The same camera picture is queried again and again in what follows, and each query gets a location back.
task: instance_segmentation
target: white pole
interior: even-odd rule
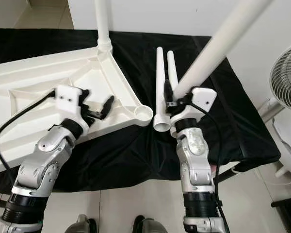
[[[178,77],[174,53],[172,51],[168,51],[167,53],[167,63],[168,63],[168,79],[171,85],[171,89],[174,91],[178,85]]]
[[[182,98],[192,86],[204,82],[271,1],[242,0],[235,7],[180,80],[175,98]]]
[[[98,30],[98,48],[101,51],[111,51],[112,45],[109,38],[106,0],[95,0],[95,9]]]
[[[164,100],[165,68],[163,49],[156,49],[156,111],[153,119],[153,128],[164,132],[170,129],[170,117],[166,114]]]

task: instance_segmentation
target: black cloth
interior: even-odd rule
[[[156,47],[173,50],[178,77],[182,77],[210,37],[154,33],[110,32],[113,56],[142,104],[155,111]],[[0,63],[96,46],[97,31],[0,29]],[[246,171],[280,157],[272,137],[240,81],[225,59],[203,87],[217,91],[210,113],[223,132],[222,164],[240,161]],[[216,164],[218,134],[205,116],[199,122]],[[77,145],[56,181],[58,191],[101,190],[128,187],[148,179],[179,179],[176,140],[169,132],[130,126]],[[0,192],[10,192],[5,172]]]

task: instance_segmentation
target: fan grille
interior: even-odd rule
[[[279,102],[291,109],[291,49],[276,62],[271,73],[270,83]]]

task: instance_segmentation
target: tiled floor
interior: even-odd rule
[[[66,0],[31,0],[17,28],[73,29]],[[291,176],[277,179],[277,164],[239,174],[219,185],[231,233],[284,233],[277,211],[270,207],[272,200],[291,197]],[[134,218],[139,215],[160,221],[169,233],[184,232],[183,197],[179,181],[151,180],[131,188],[97,192],[53,193],[45,211],[43,233],[63,233],[77,220],[79,214],[96,219],[101,233],[130,233]]]

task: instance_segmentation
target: electric fan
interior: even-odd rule
[[[283,167],[276,176],[291,172],[291,47],[275,62],[270,75],[270,86],[275,98],[270,98],[260,108],[259,113],[266,123],[272,120],[275,132],[286,150],[280,162]]]

